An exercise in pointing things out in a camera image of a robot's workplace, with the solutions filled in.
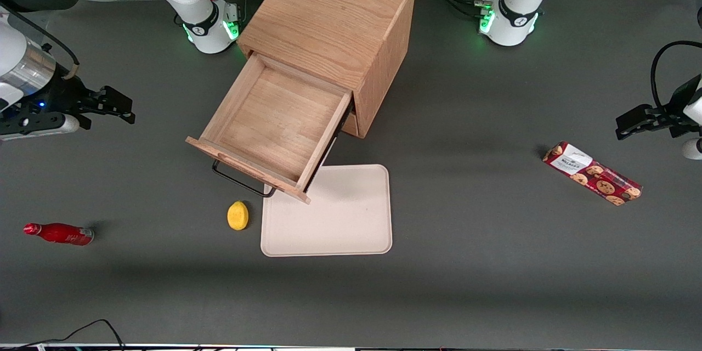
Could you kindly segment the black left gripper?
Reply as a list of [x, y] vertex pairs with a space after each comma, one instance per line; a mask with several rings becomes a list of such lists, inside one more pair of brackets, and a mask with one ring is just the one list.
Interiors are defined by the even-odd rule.
[[675, 89], [667, 104], [660, 103], [656, 94], [658, 112], [649, 104], [641, 104], [616, 118], [616, 137], [623, 140], [644, 132], [667, 129], [672, 138], [700, 131], [700, 75]]

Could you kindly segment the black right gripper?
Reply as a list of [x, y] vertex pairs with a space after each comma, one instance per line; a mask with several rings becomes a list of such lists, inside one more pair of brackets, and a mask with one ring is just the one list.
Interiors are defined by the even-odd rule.
[[54, 76], [38, 93], [38, 98], [44, 103], [41, 111], [44, 129], [64, 126], [68, 123], [70, 116], [77, 121], [80, 128], [90, 129], [91, 120], [83, 116], [81, 107], [93, 103], [94, 99], [96, 107], [91, 109], [92, 113], [115, 116], [129, 124], [135, 123], [131, 98], [110, 86], [103, 86], [94, 96], [94, 91], [86, 88], [78, 77], [65, 80], [60, 76]]

